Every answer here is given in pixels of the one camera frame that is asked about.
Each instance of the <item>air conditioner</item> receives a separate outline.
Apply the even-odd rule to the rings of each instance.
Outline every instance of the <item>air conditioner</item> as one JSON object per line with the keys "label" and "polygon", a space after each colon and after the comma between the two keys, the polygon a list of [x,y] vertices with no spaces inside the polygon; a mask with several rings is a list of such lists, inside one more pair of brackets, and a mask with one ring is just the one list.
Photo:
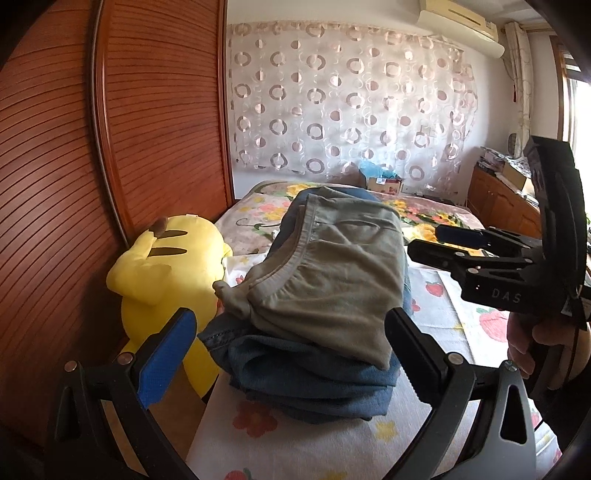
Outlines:
{"label": "air conditioner", "polygon": [[417,25],[496,59],[505,52],[494,23],[449,0],[421,0]]}

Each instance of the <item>screw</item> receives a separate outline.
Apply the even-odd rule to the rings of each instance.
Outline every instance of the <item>screw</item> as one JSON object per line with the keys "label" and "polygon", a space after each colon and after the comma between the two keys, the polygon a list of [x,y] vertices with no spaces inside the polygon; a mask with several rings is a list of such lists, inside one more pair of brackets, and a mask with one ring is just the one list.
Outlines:
{"label": "screw", "polygon": [[76,362],[76,360],[70,360],[69,362],[66,362],[66,364],[64,365],[64,370],[66,372],[73,372],[74,370],[76,370],[77,366],[78,363]]}
{"label": "screw", "polygon": [[117,357],[117,363],[119,365],[129,365],[131,361],[134,359],[134,354],[129,352],[120,353]]}
{"label": "screw", "polygon": [[517,372],[517,366],[511,360],[505,360],[503,362],[503,367],[509,372]]}
{"label": "screw", "polygon": [[461,365],[462,363],[464,363],[464,357],[462,357],[461,354],[456,352],[448,354],[447,359],[452,365]]}

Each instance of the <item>wooden cabinet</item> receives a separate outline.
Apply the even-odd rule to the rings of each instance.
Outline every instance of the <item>wooden cabinet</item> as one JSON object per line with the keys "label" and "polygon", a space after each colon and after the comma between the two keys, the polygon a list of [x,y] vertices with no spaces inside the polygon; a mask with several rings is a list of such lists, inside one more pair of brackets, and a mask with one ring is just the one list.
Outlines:
{"label": "wooden cabinet", "polygon": [[535,238],[542,236],[539,211],[478,167],[472,174],[467,205],[485,227],[495,226]]}

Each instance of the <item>sliding wardrobe door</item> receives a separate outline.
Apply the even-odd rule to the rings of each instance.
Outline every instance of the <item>sliding wardrobe door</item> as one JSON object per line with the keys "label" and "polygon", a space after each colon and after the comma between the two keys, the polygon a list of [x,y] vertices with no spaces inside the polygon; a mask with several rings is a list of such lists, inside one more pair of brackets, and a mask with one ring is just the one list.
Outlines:
{"label": "sliding wardrobe door", "polygon": [[94,42],[97,141],[131,240],[160,215],[231,204],[220,121],[221,0],[104,0]]}
{"label": "sliding wardrobe door", "polygon": [[39,445],[66,361],[106,362],[124,337],[87,115],[93,12],[57,0],[0,70],[0,422]]}

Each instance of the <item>bed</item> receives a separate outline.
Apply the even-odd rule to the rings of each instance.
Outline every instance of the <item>bed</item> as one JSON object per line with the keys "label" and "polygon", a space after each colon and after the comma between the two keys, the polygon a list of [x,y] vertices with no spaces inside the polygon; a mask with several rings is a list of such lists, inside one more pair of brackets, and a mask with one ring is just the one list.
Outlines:
{"label": "bed", "polygon": [[[220,218],[216,225],[234,251],[234,257],[225,264],[225,280],[230,285],[240,283],[253,265],[264,260],[290,202],[300,190],[315,185],[260,183]],[[376,196],[398,211],[406,241],[436,241],[434,227],[438,224],[482,228],[461,207],[412,196]],[[470,362],[497,367],[506,359],[507,312],[463,301],[449,273],[410,259],[409,276],[414,321],[421,331],[431,334],[445,351],[459,352]],[[187,463],[200,480],[379,480],[409,445],[430,411],[428,405],[419,402],[404,372],[385,417],[319,426],[246,401],[228,381],[226,374],[219,377],[187,455]],[[533,402],[530,404],[531,421],[537,426],[541,417]],[[477,407],[475,401],[469,404],[438,473],[454,465]],[[560,450],[545,424],[537,429],[535,438],[541,478],[560,457]]]}

